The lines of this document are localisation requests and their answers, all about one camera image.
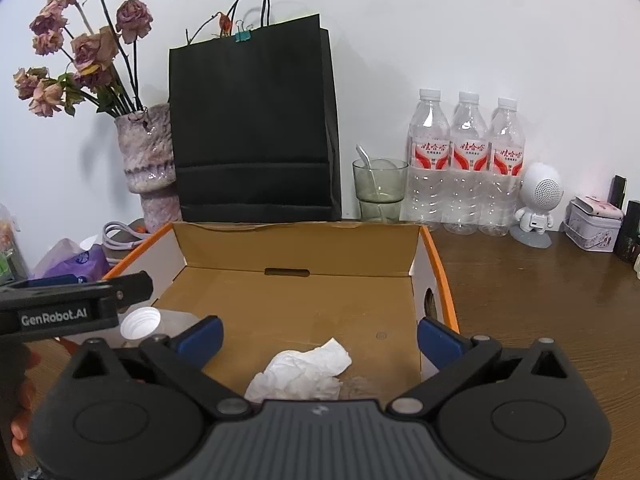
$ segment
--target black paper bag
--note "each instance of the black paper bag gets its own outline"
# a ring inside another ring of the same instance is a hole
[[[329,33],[318,15],[172,50],[177,188],[186,221],[341,217]]]

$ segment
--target purple package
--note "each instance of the purple package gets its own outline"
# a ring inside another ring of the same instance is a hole
[[[89,283],[93,283],[101,280],[110,269],[111,267],[107,262],[107,257],[104,255],[102,246],[94,244],[88,251],[76,254],[68,260],[51,267],[44,273],[43,278],[73,274],[78,278],[85,278]]]

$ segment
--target cardboard box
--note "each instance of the cardboard box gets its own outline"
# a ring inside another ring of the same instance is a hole
[[[435,371],[416,343],[425,305],[458,329],[433,241],[413,224],[181,222],[107,278],[139,270],[156,307],[222,319],[223,348],[204,372],[240,394],[278,352],[335,337],[353,359],[341,398],[384,404]]]

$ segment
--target blue gripper pad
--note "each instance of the blue gripper pad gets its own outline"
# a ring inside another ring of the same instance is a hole
[[[471,341],[435,319],[425,317],[418,323],[418,348],[433,365],[442,370],[471,348]]]
[[[218,316],[207,316],[171,340],[171,348],[201,370],[222,348],[225,330]]]

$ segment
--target clear plastic bottle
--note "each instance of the clear plastic bottle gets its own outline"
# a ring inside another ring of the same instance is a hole
[[[525,137],[517,116],[518,102],[498,99],[498,109],[487,133],[492,157],[482,194],[480,230],[491,236],[509,231],[518,197]]]
[[[449,147],[449,122],[440,108],[440,90],[421,88],[420,102],[409,124],[407,217],[431,231],[442,220]]]
[[[469,235],[478,230],[481,177],[489,162],[486,123],[478,109],[480,97],[460,92],[460,102],[451,123],[449,188],[442,215],[447,231]]]

